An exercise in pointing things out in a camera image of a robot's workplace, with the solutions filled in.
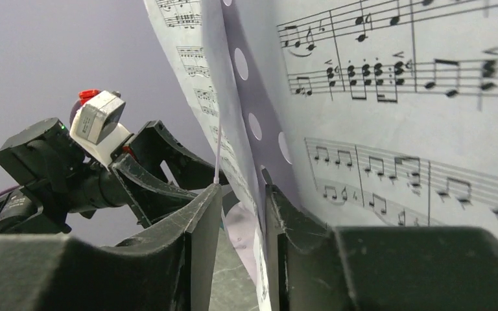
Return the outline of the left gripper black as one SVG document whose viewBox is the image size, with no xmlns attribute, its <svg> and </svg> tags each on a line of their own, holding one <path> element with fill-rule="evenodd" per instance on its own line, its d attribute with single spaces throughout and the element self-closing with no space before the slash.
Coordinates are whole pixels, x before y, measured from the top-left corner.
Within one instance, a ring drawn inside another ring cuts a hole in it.
<svg viewBox="0 0 498 311">
<path fill-rule="evenodd" d="M 85 162 L 83 149 L 57 118 L 9 137 L 0 166 L 18 187 L 0 195 L 0 233 L 69 233 L 69 213 L 87 218 L 98 209 L 128 205 L 148 228 L 196 198 L 184 189 L 213 183 L 215 166 L 177 141 L 161 121 L 149 121 L 128 142 L 129 154 L 106 168 Z M 178 186 L 162 170 L 166 163 Z"/>
</svg>

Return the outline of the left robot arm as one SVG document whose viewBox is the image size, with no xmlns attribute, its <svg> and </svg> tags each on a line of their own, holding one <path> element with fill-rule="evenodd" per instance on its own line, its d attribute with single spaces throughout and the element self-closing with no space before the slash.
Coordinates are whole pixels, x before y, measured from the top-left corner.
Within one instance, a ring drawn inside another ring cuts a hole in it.
<svg viewBox="0 0 498 311">
<path fill-rule="evenodd" d="M 17 185 L 0 194 L 0 233 L 69 233 L 66 218 L 129 206 L 150 227 L 195 198 L 214 177 L 228 179 L 178 142 L 160 121 L 147 122 L 99 163 L 56 117 L 10 137 L 0 166 Z"/>
</svg>

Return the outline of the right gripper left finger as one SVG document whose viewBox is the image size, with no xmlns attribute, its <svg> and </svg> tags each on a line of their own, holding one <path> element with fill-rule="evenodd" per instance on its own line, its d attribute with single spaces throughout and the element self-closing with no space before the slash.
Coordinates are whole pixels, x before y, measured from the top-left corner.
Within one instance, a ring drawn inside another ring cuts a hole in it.
<svg viewBox="0 0 498 311">
<path fill-rule="evenodd" d="M 70 235 L 0 235 L 0 310 L 207 310 L 222 189 L 115 247 Z"/>
</svg>

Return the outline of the sheet music page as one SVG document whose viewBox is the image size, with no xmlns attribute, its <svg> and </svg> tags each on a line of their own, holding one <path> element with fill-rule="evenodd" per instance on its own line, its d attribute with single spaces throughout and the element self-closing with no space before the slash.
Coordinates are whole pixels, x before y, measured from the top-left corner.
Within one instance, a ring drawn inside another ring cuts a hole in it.
<svg viewBox="0 0 498 311">
<path fill-rule="evenodd" d="M 228 50 L 222 1 L 146 1 L 154 32 L 229 183 L 222 224 L 248 274 L 250 310 L 270 310 L 261 203 Z"/>
<path fill-rule="evenodd" d="M 331 224 L 498 238 L 498 1 L 276 1 L 285 127 Z"/>
</svg>

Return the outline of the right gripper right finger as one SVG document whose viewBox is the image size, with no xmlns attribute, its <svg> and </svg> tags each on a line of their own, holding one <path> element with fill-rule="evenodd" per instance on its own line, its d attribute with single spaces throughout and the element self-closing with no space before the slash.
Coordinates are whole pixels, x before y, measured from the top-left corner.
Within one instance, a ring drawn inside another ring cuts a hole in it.
<svg viewBox="0 0 498 311">
<path fill-rule="evenodd" d="M 498 240 L 477 227 L 329 227 L 266 187 L 273 310 L 498 310 Z"/>
</svg>

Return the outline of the lilac perforated music stand desk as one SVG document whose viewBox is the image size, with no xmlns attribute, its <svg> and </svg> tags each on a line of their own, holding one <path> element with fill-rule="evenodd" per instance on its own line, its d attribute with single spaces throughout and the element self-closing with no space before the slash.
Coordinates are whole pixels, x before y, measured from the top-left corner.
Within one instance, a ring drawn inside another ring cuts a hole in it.
<svg viewBox="0 0 498 311">
<path fill-rule="evenodd" d="M 263 263 L 269 282 L 285 280 L 284 243 L 278 241 L 280 203 L 299 207 L 299 184 L 287 145 L 283 104 L 289 100 L 273 1 L 219 1 L 224 57 L 235 80 L 231 129 L 240 136 L 250 189 L 256 193 Z"/>
</svg>

